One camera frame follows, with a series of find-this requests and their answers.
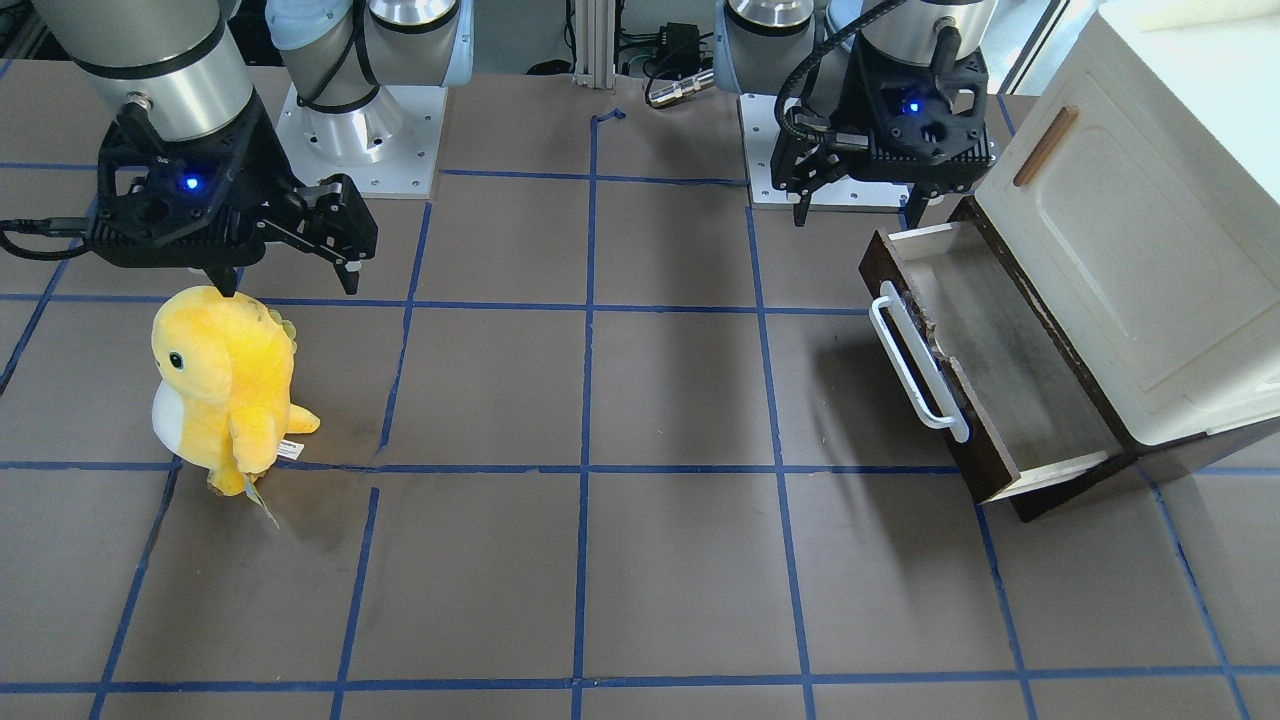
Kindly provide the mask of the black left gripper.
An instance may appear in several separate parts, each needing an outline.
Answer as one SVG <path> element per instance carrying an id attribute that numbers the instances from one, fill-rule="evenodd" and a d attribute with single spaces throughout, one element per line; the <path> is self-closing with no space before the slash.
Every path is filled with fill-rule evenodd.
<path id="1" fill-rule="evenodd" d="M 804 227 L 815 191 L 845 179 L 913 183 L 905 229 L 937 225 L 951 215 L 951 193 L 972 187 L 993 164 L 986 128 L 988 72 L 982 50 L 951 70 L 896 61 L 870 45 L 850 55 L 838 105 L 828 123 L 794 119 L 772 151 L 772 186 L 795 195 L 792 218 Z"/>

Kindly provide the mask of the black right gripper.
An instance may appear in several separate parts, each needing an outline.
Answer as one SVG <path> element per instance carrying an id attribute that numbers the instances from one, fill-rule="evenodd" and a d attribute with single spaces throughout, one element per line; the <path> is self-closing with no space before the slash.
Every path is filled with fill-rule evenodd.
<path id="1" fill-rule="evenodd" d="M 115 266 L 196 268 L 224 299 L 265 241 L 329 263 L 346 295 L 378 249 L 378 224 L 355 179 L 302 187 L 252 92 L 225 127 L 188 141 L 160 138 L 151 113 L 125 102 L 99 150 L 97 196 L 84 246 Z"/>

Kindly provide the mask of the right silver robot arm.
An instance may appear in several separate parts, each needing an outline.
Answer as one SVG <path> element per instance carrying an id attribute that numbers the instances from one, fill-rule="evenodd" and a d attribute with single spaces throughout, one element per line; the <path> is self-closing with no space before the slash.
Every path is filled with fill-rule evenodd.
<path id="1" fill-rule="evenodd" d="M 114 266 L 188 268 L 232 296 L 237 272 L 287 243 L 330 264 L 343 291 L 378 246 L 352 178 L 293 172 L 215 1 L 37 1 L 35 10 L 114 118 L 86 222 L 10 222 L 77 236 Z"/>

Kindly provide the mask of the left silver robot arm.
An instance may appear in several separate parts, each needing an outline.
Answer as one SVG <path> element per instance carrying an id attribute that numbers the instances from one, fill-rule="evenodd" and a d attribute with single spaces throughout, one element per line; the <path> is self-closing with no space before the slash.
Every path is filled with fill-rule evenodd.
<path id="1" fill-rule="evenodd" d="M 905 219 L 995 164 L 980 50 L 992 1 L 721 1 L 716 83 L 772 97 L 771 187 L 804 225 L 842 179 L 906 184 Z"/>

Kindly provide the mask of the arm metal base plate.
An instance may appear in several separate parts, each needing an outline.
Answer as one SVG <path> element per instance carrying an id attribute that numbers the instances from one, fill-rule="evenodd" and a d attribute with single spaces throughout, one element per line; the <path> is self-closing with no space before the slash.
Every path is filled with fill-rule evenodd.
<path id="1" fill-rule="evenodd" d="M 291 86 L 276 136 L 307 186 L 338 173 L 366 199 L 430 199 L 449 90 L 390 86 L 346 114 L 301 108 Z"/>
<path id="2" fill-rule="evenodd" d="M 771 158 L 780 127 L 773 118 L 774 97 L 745 94 L 739 97 L 742 149 L 748 167 L 751 205 L 756 210 L 788 211 L 786 193 L 772 186 Z M 840 179 L 812 196 L 813 211 L 896 213 L 910 192 L 909 184 Z"/>

